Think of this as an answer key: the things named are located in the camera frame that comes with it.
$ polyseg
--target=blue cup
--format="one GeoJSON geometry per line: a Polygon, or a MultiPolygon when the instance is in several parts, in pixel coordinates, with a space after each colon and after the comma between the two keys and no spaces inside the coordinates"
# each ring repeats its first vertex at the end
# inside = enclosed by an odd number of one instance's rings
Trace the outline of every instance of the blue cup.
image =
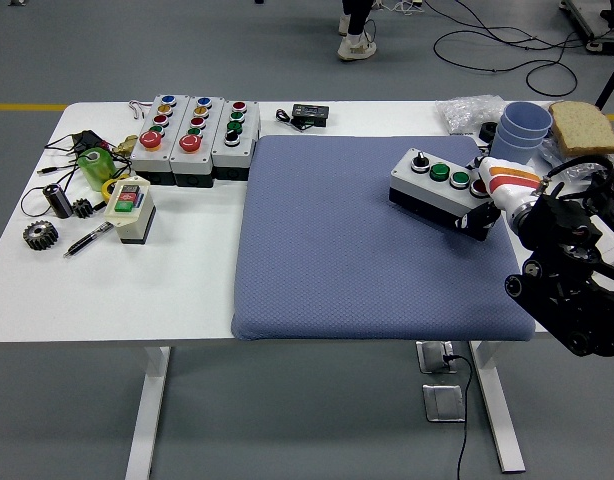
{"type": "Polygon", "coordinates": [[[501,123],[496,127],[496,135],[500,136],[500,138],[507,143],[517,147],[537,147],[543,142],[542,138],[523,138],[509,133],[501,123]]]}
{"type": "Polygon", "coordinates": [[[536,153],[538,146],[541,143],[542,139],[533,147],[520,147],[505,141],[498,134],[498,132],[496,132],[494,141],[491,144],[491,149],[489,150],[489,156],[502,160],[509,160],[510,162],[525,164],[534,155],[534,153],[536,153]]]}
{"type": "Polygon", "coordinates": [[[525,139],[544,138],[552,121],[547,110],[530,102],[510,103],[500,117],[507,132],[525,139]]]}

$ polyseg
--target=floor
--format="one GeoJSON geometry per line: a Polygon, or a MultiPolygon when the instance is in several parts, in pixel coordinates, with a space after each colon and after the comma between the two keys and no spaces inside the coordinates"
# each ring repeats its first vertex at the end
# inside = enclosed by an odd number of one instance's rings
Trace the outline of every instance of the floor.
{"type": "MultiPolygon", "coordinates": [[[[494,74],[438,59],[436,39],[464,27],[429,4],[411,16],[373,12],[378,53],[352,64],[335,55],[337,1],[6,4],[0,0],[0,104],[149,101],[161,93],[314,102],[550,99],[527,87],[530,66],[494,74]]],[[[430,4],[474,22],[457,2],[430,4]]],[[[467,4],[487,25],[513,25],[551,43],[573,31],[557,0],[467,4]]],[[[467,34],[449,37],[439,51],[497,70],[559,54],[467,34]]],[[[614,56],[567,49],[563,63],[578,80],[566,98],[594,103],[614,56]]],[[[538,71],[531,83],[551,93],[574,86],[559,67],[538,71]]],[[[614,114],[614,94],[604,111],[614,114]]],[[[0,106],[0,234],[59,118],[60,111],[0,106]]],[[[465,345],[456,348],[466,353],[465,345]]],[[[537,340],[511,349],[500,375],[527,466],[519,478],[614,478],[614,359],[579,359],[537,340]]],[[[462,426],[426,421],[422,384],[466,381],[464,368],[451,378],[423,376],[409,342],[177,348],[152,478],[455,478],[462,426]]],[[[0,479],[123,478],[141,386],[130,349],[0,348],[0,479]]],[[[462,478],[502,478],[477,388],[469,402],[462,478]]]]}

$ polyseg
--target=gear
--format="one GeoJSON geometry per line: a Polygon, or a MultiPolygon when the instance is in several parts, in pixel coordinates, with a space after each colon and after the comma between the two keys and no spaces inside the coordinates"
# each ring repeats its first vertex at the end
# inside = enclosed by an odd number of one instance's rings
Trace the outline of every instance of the gear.
{"type": "Polygon", "coordinates": [[[78,218],[87,218],[94,213],[91,203],[86,198],[76,200],[72,205],[72,210],[76,215],[78,215],[78,218]]]}
{"type": "Polygon", "coordinates": [[[56,243],[58,232],[51,223],[41,220],[32,223],[25,229],[23,240],[34,250],[45,250],[56,243]]]}

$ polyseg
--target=bread slice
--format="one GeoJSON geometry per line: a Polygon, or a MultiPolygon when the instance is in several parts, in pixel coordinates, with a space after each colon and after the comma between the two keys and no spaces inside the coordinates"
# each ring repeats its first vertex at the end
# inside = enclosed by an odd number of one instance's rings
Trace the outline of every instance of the bread slice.
{"type": "Polygon", "coordinates": [[[585,102],[563,101],[549,107],[552,132],[565,157],[614,153],[614,128],[595,106],[585,102]]]}

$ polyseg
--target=white sneaker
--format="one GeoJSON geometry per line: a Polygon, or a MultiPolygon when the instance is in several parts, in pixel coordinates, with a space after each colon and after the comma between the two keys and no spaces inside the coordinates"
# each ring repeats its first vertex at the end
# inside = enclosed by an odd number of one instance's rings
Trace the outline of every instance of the white sneaker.
{"type": "Polygon", "coordinates": [[[360,37],[358,44],[352,45],[348,37],[345,37],[338,47],[338,58],[345,61],[365,60],[374,53],[376,53],[376,43],[369,41],[365,33],[360,37]]]}
{"type": "Polygon", "coordinates": [[[347,31],[349,30],[349,20],[351,19],[351,15],[341,15],[340,21],[338,22],[338,35],[342,35],[343,37],[347,35],[347,31]]]}

